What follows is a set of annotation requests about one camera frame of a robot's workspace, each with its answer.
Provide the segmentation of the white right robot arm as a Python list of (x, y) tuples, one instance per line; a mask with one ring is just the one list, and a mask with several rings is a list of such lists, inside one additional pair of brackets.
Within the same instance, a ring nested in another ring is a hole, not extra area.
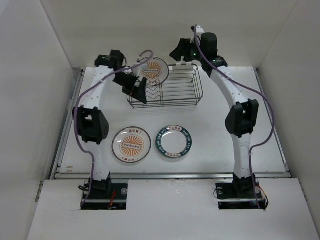
[(204, 32), (200, 27), (192, 29), (194, 38), (182, 38), (170, 57), (175, 61), (199, 61), (208, 77), (218, 86), (230, 108), (225, 127), (232, 137), (234, 170), (232, 193), (243, 197), (254, 189), (250, 169), (249, 151), (256, 126), (259, 102), (249, 99), (235, 81), (226, 60), (218, 55), (218, 38), (214, 33)]

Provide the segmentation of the orange sunburst plate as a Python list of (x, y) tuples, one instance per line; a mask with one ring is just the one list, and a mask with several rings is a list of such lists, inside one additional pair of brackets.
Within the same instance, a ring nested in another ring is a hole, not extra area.
[(139, 79), (146, 78), (147, 87), (158, 87), (169, 77), (169, 65), (159, 57), (152, 57), (147, 62), (148, 68), (139, 73)]
[(135, 164), (150, 153), (152, 140), (142, 128), (129, 126), (120, 130), (112, 140), (113, 155), (121, 162)]

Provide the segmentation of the plate with dark green rim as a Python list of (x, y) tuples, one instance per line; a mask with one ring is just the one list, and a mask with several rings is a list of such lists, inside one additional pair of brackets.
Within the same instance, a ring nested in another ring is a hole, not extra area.
[(193, 139), (189, 131), (180, 125), (168, 125), (156, 135), (155, 147), (169, 159), (185, 157), (191, 150)]

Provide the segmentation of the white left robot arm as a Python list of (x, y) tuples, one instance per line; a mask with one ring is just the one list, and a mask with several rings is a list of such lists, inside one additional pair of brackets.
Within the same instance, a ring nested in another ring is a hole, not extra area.
[(95, 77), (89, 89), (80, 94), (73, 109), (75, 139), (80, 149), (91, 156), (92, 166), (88, 190), (100, 198), (107, 198), (112, 192), (112, 180), (102, 142), (109, 134), (110, 125), (101, 110), (111, 83), (121, 86), (122, 93), (146, 104), (145, 78), (138, 77), (138, 71), (147, 66), (150, 57), (138, 56), (136, 64), (126, 66), (126, 57), (119, 50), (108, 55), (99, 55), (94, 62)]

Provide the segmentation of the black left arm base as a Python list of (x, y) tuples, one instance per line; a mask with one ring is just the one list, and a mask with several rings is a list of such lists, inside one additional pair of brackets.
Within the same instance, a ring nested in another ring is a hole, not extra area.
[(82, 191), (80, 209), (81, 210), (126, 210), (128, 184), (127, 183), (112, 183), (107, 191), (101, 191), (92, 188), (89, 197), (89, 183), (78, 186)]

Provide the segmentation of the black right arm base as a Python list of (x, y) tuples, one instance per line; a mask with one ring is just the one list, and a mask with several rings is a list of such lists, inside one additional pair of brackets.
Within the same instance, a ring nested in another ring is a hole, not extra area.
[(238, 193), (231, 182), (215, 184), (213, 196), (217, 199), (219, 210), (266, 210), (269, 199), (263, 189), (256, 184), (253, 189)]

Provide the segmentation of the grey wire dish rack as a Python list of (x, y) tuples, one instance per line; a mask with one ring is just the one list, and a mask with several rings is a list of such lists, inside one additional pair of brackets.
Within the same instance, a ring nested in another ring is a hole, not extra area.
[(203, 86), (197, 65), (193, 69), (174, 69), (169, 66), (167, 80), (159, 86), (146, 88), (147, 104), (127, 97), (127, 102), (134, 109), (196, 106), (203, 98)]

